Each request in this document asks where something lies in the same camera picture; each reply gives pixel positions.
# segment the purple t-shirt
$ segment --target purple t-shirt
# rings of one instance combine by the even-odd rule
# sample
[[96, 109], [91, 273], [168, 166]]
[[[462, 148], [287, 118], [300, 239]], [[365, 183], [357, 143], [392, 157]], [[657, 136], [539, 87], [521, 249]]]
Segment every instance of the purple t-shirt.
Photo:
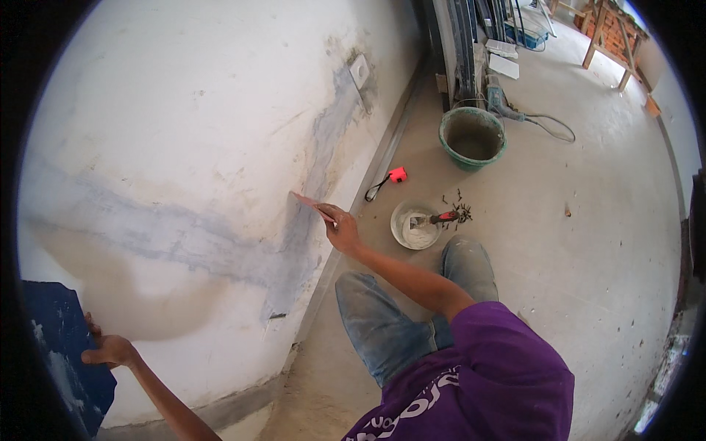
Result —
[[406, 367], [344, 441], [566, 440], [574, 376], [502, 303], [451, 322], [454, 346]]

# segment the jeans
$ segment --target jeans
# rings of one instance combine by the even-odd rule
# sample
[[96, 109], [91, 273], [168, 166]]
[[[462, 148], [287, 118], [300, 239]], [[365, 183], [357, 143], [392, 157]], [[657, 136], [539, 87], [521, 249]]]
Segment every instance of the jeans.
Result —
[[[488, 254], [468, 236], [457, 234], [446, 244], [441, 275], [476, 302], [498, 300]], [[428, 322], [413, 322], [369, 274], [342, 274], [336, 281], [336, 299], [348, 337], [380, 387], [420, 358], [453, 346], [445, 317], [435, 314]]]

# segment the white putty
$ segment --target white putty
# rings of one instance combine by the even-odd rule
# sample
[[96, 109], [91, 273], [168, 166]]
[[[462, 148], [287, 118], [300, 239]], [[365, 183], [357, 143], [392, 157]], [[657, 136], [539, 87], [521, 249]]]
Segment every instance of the white putty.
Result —
[[83, 411], [83, 400], [76, 398], [74, 394], [74, 387], [83, 392], [83, 386], [81, 386], [68, 358], [59, 352], [49, 351], [49, 371], [66, 408], [79, 415], [77, 419], [83, 424], [83, 419], [80, 417], [80, 413]]
[[32, 326], [34, 327], [32, 332], [35, 335], [35, 340], [41, 344], [44, 344], [44, 332], [42, 331], [42, 326], [38, 325], [34, 319], [32, 319]]
[[436, 240], [436, 225], [427, 225], [414, 229], [409, 227], [411, 218], [424, 216], [426, 216], [424, 213], [411, 212], [404, 217], [405, 223], [402, 224], [402, 238], [413, 248], [426, 248]]

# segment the person's right hand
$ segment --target person's right hand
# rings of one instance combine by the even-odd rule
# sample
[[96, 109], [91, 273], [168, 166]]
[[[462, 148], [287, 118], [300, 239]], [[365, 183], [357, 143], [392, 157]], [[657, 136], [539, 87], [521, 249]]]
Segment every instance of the person's right hand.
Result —
[[329, 215], [336, 222], [336, 225], [334, 225], [333, 222], [324, 220], [326, 222], [326, 237], [331, 241], [331, 245], [345, 255], [351, 256], [355, 253], [362, 245], [358, 237], [358, 226], [355, 222], [355, 217], [331, 204], [317, 204], [316, 208]]
[[86, 364], [107, 363], [108, 368], [111, 369], [118, 366], [132, 368], [139, 358], [132, 343], [119, 335], [103, 335], [100, 326], [93, 322], [90, 313], [86, 313], [85, 320], [98, 349], [88, 349], [82, 352], [81, 361]]

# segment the green bucket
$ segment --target green bucket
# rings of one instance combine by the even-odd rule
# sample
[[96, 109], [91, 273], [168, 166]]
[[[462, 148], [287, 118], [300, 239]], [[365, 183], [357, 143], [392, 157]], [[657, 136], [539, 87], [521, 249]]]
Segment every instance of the green bucket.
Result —
[[500, 121], [476, 107], [447, 111], [441, 118], [439, 140], [454, 164], [465, 171], [497, 161], [508, 145]]

